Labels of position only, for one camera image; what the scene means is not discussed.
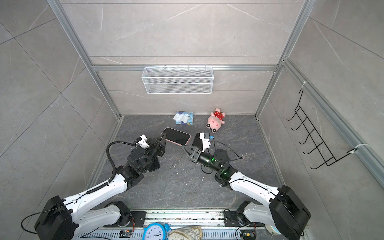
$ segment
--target smartphone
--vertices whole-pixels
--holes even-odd
[[[177,145],[186,145],[189,142],[189,139],[191,138],[191,135],[188,133],[167,127],[164,129],[164,131],[161,133],[166,133],[166,140],[169,142],[173,142]]]

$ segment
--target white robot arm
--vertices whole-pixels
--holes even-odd
[[[230,165],[228,154],[218,149],[213,155],[195,146],[182,146],[188,158],[194,163],[216,171],[215,180],[220,186],[242,192],[260,204],[245,201],[236,211],[242,225],[264,223],[276,227],[289,240],[298,240],[303,233],[310,212],[289,187],[268,186],[253,180]]]
[[[166,136],[146,139],[141,136],[136,144],[112,142],[107,147],[107,156],[113,166],[113,176],[84,192],[61,199],[55,196],[47,201],[43,212],[35,224],[41,240],[70,240],[75,235],[92,231],[104,225],[117,224],[125,227],[130,224],[131,212],[122,202],[113,202],[103,209],[91,210],[95,206],[122,193],[140,182],[146,171],[159,168],[157,156],[165,153]],[[127,158],[126,166],[114,167],[109,155],[109,147],[115,143],[136,146]],[[236,211],[236,220],[242,225],[254,222],[275,226],[289,240],[298,240],[310,213],[296,194],[287,186],[268,186],[253,180],[229,163],[228,154],[218,149],[213,155],[201,148],[182,146],[188,158],[216,171],[215,180],[220,186],[242,192],[260,204],[245,201]]]
[[[113,144],[135,146],[127,158],[125,166],[115,167],[109,148]],[[55,196],[47,201],[35,230],[41,240],[70,240],[79,235],[104,225],[117,224],[127,226],[132,220],[130,210],[122,202],[113,202],[103,209],[91,210],[107,199],[122,193],[143,178],[147,171],[160,167],[158,156],[163,156],[166,146],[166,134],[147,139],[144,135],[135,143],[111,142],[107,146],[107,157],[112,165],[112,177],[88,190],[61,199]]]

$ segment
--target tissue pack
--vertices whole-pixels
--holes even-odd
[[[178,125],[193,125],[193,112],[178,111],[174,119]]]

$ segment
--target black base housing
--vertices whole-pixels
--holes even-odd
[[[40,240],[70,240],[77,226],[72,222],[72,217],[67,207],[63,204],[59,196],[55,196],[47,201],[43,211],[36,221],[35,230]]]
[[[311,214],[291,188],[283,185],[278,190],[269,205],[276,228],[289,240],[298,240]]]

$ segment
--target plush toy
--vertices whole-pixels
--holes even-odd
[[[208,118],[207,128],[212,129],[213,133],[219,130],[221,125],[225,123],[223,121],[225,113],[221,113],[220,111],[220,108],[216,108],[215,112],[211,112],[211,116]]]

